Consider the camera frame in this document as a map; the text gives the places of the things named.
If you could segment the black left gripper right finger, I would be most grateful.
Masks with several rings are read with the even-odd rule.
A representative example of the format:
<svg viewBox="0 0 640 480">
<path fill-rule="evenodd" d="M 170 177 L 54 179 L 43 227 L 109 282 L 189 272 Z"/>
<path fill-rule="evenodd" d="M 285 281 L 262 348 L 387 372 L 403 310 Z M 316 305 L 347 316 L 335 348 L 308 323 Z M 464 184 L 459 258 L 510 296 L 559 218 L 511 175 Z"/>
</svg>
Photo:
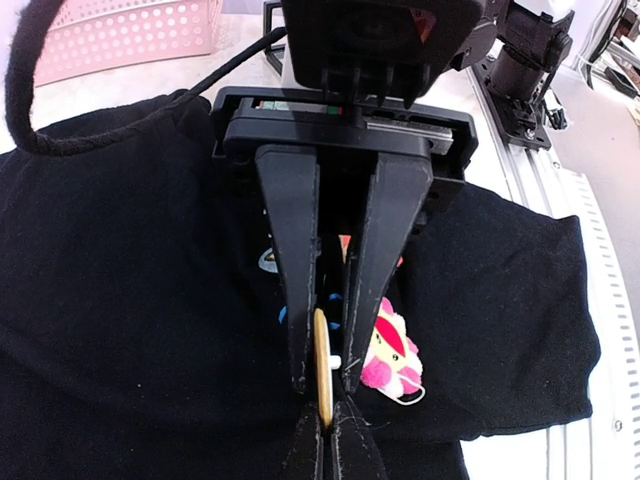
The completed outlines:
<svg viewBox="0 0 640 480">
<path fill-rule="evenodd" d="M 328 479 L 388 478 L 371 431 L 350 400 L 340 400 L 334 406 L 327 448 Z"/>
</svg>

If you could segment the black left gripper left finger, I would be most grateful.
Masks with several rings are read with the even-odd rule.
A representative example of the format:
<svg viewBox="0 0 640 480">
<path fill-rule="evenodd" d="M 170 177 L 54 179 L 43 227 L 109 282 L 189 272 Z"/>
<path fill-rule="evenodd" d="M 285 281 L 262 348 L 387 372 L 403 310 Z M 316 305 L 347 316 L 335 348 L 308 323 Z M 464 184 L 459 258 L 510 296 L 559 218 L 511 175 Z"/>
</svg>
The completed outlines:
<svg viewBox="0 0 640 480">
<path fill-rule="evenodd" d="M 280 479 L 322 479 L 323 462 L 323 426 L 318 405 L 310 402 L 302 409 L 296 424 L 291 447 L 282 464 Z"/>
</svg>

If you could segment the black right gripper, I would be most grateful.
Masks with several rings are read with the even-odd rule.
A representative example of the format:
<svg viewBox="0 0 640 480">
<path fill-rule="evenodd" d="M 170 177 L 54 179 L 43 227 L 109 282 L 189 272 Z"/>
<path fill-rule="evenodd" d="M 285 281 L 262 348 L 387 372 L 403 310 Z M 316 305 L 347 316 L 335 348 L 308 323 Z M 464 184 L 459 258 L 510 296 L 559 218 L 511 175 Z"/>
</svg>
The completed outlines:
<svg viewBox="0 0 640 480">
<path fill-rule="evenodd" d="M 265 206 L 287 307 L 293 388 L 311 377 L 317 229 L 348 248 L 341 380 L 358 389 L 378 309 L 414 225 L 445 210 L 478 147 L 470 115 L 397 101 L 346 106 L 309 90 L 225 87 L 211 112 L 218 213 Z"/>
</svg>

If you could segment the gold round brooch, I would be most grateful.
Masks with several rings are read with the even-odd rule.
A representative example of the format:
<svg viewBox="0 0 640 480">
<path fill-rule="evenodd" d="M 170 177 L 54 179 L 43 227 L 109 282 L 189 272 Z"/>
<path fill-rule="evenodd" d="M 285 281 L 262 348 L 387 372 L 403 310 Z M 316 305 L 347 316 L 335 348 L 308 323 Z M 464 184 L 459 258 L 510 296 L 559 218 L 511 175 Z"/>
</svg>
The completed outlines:
<svg viewBox="0 0 640 480">
<path fill-rule="evenodd" d="M 319 417 L 323 428 L 328 431 L 334 416 L 333 372 L 341 367 L 341 358 L 331 353 L 329 324 L 320 308 L 314 311 L 313 340 Z"/>
</svg>

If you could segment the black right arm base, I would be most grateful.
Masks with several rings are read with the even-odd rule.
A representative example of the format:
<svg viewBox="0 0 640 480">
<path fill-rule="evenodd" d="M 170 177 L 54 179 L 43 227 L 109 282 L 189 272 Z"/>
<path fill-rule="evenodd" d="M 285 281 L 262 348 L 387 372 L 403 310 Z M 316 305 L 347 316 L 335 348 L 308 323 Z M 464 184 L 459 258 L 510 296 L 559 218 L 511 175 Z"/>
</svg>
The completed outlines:
<svg viewBox="0 0 640 480">
<path fill-rule="evenodd" d="M 504 142 L 539 151 L 551 148 L 542 103 L 570 53 L 572 1 L 498 1 L 496 39 L 502 47 L 472 67 Z"/>
</svg>

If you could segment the black brooch box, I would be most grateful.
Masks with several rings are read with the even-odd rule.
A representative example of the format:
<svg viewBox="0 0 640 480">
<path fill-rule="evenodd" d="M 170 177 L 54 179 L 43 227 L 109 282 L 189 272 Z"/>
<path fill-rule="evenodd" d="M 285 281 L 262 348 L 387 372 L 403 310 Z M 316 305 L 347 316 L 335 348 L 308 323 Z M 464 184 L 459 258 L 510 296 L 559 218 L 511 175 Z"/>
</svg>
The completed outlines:
<svg viewBox="0 0 640 480">
<path fill-rule="evenodd" d="M 280 10 L 282 4 L 280 1 L 264 1 L 262 8 L 262 26 L 263 34 L 267 35 L 274 29 L 274 12 Z M 264 57 L 268 65 L 274 70 L 278 76 L 282 76 L 284 54 L 285 54 L 285 42 L 284 38 L 273 41 L 264 50 Z"/>
</svg>

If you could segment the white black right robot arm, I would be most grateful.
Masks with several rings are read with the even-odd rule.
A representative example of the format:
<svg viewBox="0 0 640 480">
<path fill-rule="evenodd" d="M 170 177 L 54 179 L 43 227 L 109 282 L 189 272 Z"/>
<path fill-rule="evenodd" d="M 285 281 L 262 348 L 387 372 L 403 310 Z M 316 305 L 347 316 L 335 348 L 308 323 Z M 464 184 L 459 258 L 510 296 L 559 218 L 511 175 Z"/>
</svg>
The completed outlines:
<svg viewBox="0 0 640 480">
<path fill-rule="evenodd" d="M 214 153 L 269 222 L 288 319 L 291 381 L 313 378 L 313 311 L 341 236 L 342 381 L 357 387 L 382 297 L 409 238 L 460 191 L 478 140 L 466 114 L 420 107 L 444 72 L 496 39 L 488 1 L 285 1 L 264 37 L 288 51 L 293 89 L 227 87 Z"/>
</svg>

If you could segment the black t-shirt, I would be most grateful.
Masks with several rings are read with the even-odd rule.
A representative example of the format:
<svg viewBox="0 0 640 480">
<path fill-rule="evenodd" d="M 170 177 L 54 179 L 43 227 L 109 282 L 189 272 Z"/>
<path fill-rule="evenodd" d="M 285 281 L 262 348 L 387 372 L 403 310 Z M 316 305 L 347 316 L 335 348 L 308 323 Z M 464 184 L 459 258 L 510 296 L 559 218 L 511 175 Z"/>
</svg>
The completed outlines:
<svg viewBox="0 0 640 480">
<path fill-rule="evenodd" d="M 211 203 L 198 98 L 67 159 L 1 157 L 1 475 L 280 479 L 302 409 L 267 219 Z M 387 479 L 463 479 L 461 444 L 587 418 L 600 356 L 577 234 L 468 185 L 385 295 L 423 364 L 401 406 L 350 400 Z"/>
</svg>

